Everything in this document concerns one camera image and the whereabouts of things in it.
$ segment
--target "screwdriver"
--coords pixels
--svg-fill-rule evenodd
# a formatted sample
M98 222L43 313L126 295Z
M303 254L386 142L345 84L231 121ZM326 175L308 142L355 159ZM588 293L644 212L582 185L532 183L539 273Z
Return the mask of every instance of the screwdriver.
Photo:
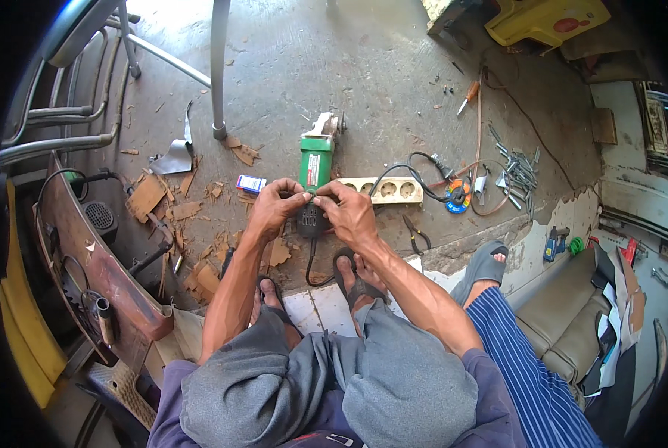
M468 104L468 102L470 100L472 100L473 97L476 96L476 94L478 93L479 87L481 87L481 83L479 83L478 81L473 81L471 83L471 85L469 85L469 90L468 90L468 92L466 92L466 99L464 100L464 103L459 108L459 111L456 113L456 117L458 117L461 114L461 112L463 112L464 107L466 106L466 104Z

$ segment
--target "flip-flop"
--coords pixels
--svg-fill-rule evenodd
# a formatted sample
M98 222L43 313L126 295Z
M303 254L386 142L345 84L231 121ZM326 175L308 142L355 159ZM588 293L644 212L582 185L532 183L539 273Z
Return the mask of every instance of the flip-flop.
M341 275L341 272L339 271L339 268L336 265L336 260L338 260L340 256L346 256L349 260L351 260L351 270L354 271L354 277L356 277L354 286L348 293L346 292L346 288L344 287L344 277ZM382 291L379 291L372 284L365 282L364 279L359 277L359 274L356 273L356 263L354 263L354 251L352 251L351 248L349 247L342 247L334 255L334 279L336 280L336 283L339 285L339 289L341 290L342 294L344 295L344 297L346 297L346 301L349 304L349 311L351 311L351 309L354 308L354 303L356 303L356 300L361 295L368 295L374 299L382 298L383 300L386 300L386 294L384 294Z
M282 308L284 309L270 307L269 305L267 305L267 303L264 302L264 292L261 290L261 286L259 285L261 284L261 281L264 280L265 278L269 279L272 283L274 283L274 291L276 292L276 298L279 300L279 303L282 304ZM282 300L282 292L279 290L279 285L276 284L276 282L274 282L271 279L271 277L267 277L267 275L260 275L257 277L257 290L259 291L259 300L261 301L261 308L259 310L259 314L261 314L261 310L264 309L264 307L267 307L267 309L276 314L279 317L279 319L282 320L283 323L288 323L289 325L291 325L294 328L294 330L296 330L296 332L299 334L299 336L301 336L303 339L304 335L302 334L301 331L299 331L299 328L297 328L293 324L292 318L290 318L289 315L286 313L285 302L284 300Z
M449 292L456 303L460 306L464 305L471 294L473 283L478 280L493 280L499 283L503 280L503 271L506 269L506 264L496 261L493 258L496 254L505 255L506 260L508 258L508 248L499 239L489 241L476 250L466 268L464 279L458 282L454 289Z

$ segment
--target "foot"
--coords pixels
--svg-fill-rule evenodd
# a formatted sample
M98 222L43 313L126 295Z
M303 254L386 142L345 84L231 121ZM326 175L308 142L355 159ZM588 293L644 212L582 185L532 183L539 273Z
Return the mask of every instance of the foot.
M282 303L276 297L276 286L274 282L268 278L262 279L259 283L259 288L254 290L254 306L251 309L251 317L249 318L249 323L254 325L259 318L259 312L261 311L261 296L259 291L264 294L264 303L272 308L285 310ZM294 347L299 345L302 342L302 337L299 336L299 332L293 326L285 323L285 335L286 335L286 344L289 346L289 350L292 350Z
M495 259L497 262L500 263L505 263L506 262L506 256L503 254L496 254L493 255L493 259ZM500 287L500 283L495 281L495 280L479 280L477 282L473 283L473 288L471 289L471 294L469 294L468 298L466 299L466 302L464 303L464 309L468 308L469 305L473 303L473 301L481 295L481 293L491 286L498 286Z
M359 274L359 277L361 277L362 280L375 287L377 290L386 293L386 285L381 281L379 276L376 275L374 270L366 265L364 258L358 254L354 254L354 263L356 264L356 273ZM336 260L336 265L339 268L339 272L341 272L341 277L344 280L344 289L348 294L354 287L354 282L356 281L356 276L354 275L354 270L351 266L351 260L348 256L340 256ZM354 307L351 309L351 317L354 318L356 311L373 301L374 299L370 295L361 294L356 299L356 302L354 302ZM356 327L356 333L361 336L361 331L356 319L354 319L354 326Z

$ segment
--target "blue striped pants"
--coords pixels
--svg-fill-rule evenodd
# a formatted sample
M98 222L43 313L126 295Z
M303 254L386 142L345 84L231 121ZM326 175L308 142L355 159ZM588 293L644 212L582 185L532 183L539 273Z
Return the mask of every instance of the blue striped pants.
M523 434L533 447L598 447L568 384L536 358L498 287L490 287L466 309L486 353L498 364L518 411Z

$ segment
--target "small box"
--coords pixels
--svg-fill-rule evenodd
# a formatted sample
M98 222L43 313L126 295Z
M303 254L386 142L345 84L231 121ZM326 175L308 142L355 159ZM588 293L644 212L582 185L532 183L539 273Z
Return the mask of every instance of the small box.
M237 179L237 189L252 194L259 194L266 184L266 179L246 174L240 174L239 179Z

